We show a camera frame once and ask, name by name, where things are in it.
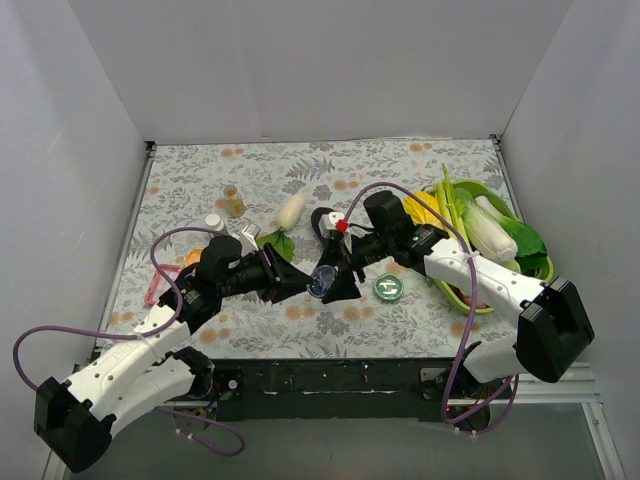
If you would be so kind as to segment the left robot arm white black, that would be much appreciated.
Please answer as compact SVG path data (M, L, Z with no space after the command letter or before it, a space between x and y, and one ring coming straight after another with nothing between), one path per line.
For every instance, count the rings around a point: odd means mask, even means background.
M213 362L185 341L218 314L227 297L257 292L279 303L312 279L271 245L244 254L239 240L210 240L130 340L116 343L83 369L36 391L35 433L74 473L106 452L127 425L176 397L200 400L213 388Z

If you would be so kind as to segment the amber pill bottle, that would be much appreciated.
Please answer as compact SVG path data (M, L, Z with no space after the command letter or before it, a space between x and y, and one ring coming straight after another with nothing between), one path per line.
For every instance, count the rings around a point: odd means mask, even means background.
M225 207L228 214L233 218L239 218L246 212L243 198L233 185L227 185L223 189Z

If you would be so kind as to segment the blue round pill box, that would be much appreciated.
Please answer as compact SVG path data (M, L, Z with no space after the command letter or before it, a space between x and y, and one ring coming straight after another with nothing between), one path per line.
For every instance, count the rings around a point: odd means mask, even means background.
M314 298L322 299L331 289L337 276L337 271L329 265L317 266L312 274L312 282L307 290Z

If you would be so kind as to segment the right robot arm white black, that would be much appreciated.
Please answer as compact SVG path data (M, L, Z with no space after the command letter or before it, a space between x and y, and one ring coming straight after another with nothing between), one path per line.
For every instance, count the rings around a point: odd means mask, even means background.
M475 292L478 299L513 322L512 338L466 347L459 366L428 381L432 395L475 397L497 380L519 374L555 383L595 338L575 285L560 277L545 283L483 257L465 254L459 242L430 224L416 224L388 190L364 202L372 224L346 224L330 208L312 212L311 225L324 250L311 293L323 303L357 299L365 267L387 257L434 280Z

